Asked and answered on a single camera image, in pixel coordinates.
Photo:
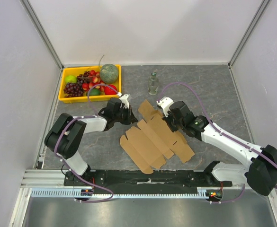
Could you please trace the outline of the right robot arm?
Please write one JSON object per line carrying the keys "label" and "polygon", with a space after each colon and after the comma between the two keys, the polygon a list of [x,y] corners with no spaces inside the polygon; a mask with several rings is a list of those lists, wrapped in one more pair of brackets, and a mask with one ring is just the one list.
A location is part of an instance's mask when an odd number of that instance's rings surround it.
{"label": "right robot arm", "polygon": [[277,186],[277,149],[271,145],[261,147],[244,141],[223,130],[207,115],[195,116],[183,101],[168,97],[157,101],[172,132],[182,130],[189,137],[211,144],[240,164],[216,162],[212,170],[204,173],[204,182],[215,186],[220,181],[246,183],[255,192],[267,196]]}

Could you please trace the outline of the brown cardboard box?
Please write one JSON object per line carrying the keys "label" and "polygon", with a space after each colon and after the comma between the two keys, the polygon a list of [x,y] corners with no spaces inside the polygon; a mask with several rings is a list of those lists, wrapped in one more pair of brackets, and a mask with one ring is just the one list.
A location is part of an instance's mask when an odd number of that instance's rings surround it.
{"label": "brown cardboard box", "polygon": [[185,137],[179,131],[172,132],[162,119],[163,114],[147,100],[138,112],[143,119],[121,136],[120,145],[142,173],[152,174],[154,168],[160,169],[173,155],[182,163],[195,155]]}

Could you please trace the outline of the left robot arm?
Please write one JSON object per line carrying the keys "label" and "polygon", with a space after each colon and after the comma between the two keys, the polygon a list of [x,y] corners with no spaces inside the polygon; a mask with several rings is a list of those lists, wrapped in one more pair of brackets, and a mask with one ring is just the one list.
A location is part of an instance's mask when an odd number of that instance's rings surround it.
{"label": "left robot arm", "polygon": [[75,172],[75,182],[85,186],[89,184],[91,175],[90,166],[78,151],[81,139],[87,133],[108,131],[117,122],[123,125],[138,122],[129,104],[128,94],[111,98],[107,106],[93,116],[61,114],[46,135],[44,144]]}

